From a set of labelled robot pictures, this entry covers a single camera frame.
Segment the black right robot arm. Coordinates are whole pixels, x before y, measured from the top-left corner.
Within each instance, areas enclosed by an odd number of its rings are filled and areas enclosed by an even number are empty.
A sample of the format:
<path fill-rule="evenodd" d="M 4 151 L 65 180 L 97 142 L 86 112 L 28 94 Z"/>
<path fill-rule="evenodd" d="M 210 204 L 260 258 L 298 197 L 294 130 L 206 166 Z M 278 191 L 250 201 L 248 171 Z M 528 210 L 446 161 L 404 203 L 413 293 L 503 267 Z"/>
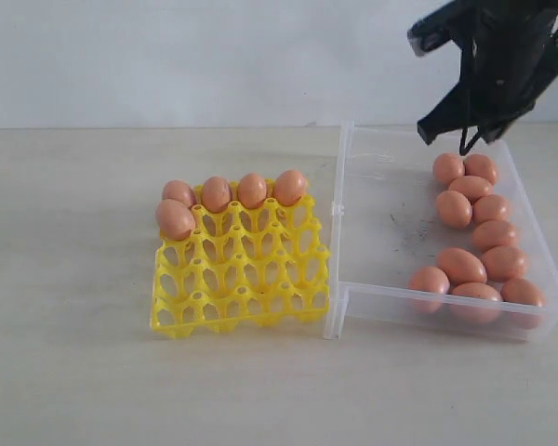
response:
<path fill-rule="evenodd" d="M 407 39 L 419 57 L 449 42 L 460 50 L 457 84 L 417 123 L 426 144 L 460 131 L 460 155 L 500 139 L 558 77 L 558 1 L 451 1 Z"/>

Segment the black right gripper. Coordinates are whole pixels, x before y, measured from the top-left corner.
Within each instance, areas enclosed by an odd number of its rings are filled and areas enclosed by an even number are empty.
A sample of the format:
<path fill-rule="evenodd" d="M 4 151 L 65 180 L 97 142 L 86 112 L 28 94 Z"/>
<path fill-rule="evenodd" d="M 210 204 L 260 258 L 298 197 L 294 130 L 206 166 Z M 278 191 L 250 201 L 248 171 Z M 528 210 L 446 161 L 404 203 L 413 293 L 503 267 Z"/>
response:
<path fill-rule="evenodd" d="M 444 133 L 474 127 L 472 138 L 490 144 L 501 139 L 558 78 L 558 40 L 547 34 L 524 46 L 485 46 L 472 38 L 472 49 L 461 51 L 459 79 L 445 97 L 417 123 L 430 145 Z"/>

